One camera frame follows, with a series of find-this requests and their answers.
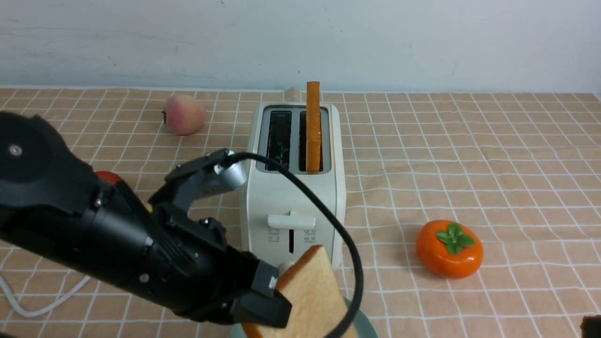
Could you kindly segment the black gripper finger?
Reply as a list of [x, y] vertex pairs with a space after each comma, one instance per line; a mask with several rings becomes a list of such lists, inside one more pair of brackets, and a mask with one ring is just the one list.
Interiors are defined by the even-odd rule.
[[253, 292], [272, 298], [279, 278], [279, 269], [262, 260], [256, 261], [251, 288]]

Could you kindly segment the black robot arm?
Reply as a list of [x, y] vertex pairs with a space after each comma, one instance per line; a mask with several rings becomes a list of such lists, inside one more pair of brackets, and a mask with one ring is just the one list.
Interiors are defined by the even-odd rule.
[[219, 221], [191, 220], [201, 198], [246, 182], [225, 148], [183, 163], [149, 199], [110, 183], [38, 115], [1, 113], [1, 239], [196, 322], [284, 328], [279, 271], [229, 245]]

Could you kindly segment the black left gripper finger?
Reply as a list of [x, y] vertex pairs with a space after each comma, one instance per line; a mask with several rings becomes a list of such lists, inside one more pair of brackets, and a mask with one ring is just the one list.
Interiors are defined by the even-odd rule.
[[237, 297], [229, 310], [234, 323], [254, 323], [283, 329], [288, 324], [292, 304], [279, 291], [271, 296], [248, 293]]

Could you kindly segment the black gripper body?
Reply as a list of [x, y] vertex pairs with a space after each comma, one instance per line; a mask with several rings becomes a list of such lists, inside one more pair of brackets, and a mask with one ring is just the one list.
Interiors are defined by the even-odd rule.
[[257, 295], [258, 259], [230, 246], [219, 221], [188, 217], [201, 191], [197, 179], [165, 183], [150, 197], [150, 209], [123, 180], [115, 188], [153, 242], [145, 264], [158, 269], [148, 273], [152, 300], [167, 300], [176, 315], [198, 322], [234, 324], [250, 318], [243, 300]]

